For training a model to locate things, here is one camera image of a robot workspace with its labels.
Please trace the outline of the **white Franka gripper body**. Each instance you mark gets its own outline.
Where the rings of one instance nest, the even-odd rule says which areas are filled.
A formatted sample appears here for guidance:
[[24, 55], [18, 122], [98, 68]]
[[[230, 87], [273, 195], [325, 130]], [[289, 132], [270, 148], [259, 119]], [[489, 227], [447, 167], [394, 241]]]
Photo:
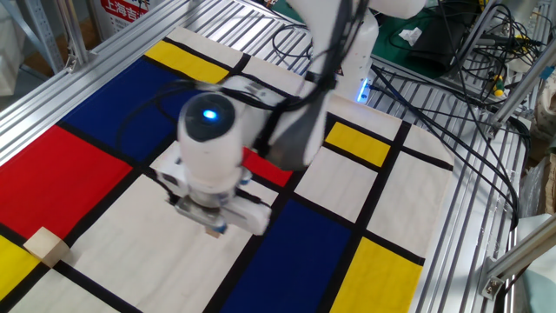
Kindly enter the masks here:
[[155, 161], [154, 170], [156, 177], [177, 196], [175, 210], [207, 230], [223, 234], [233, 224], [256, 236], [265, 232], [271, 209], [259, 197], [240, 189], [251, 178], [246, 168], [240, 168], [240, 177], [230, 189], [219, 193], [194, 190], [186, 181], [184, 166], [178, 157]]

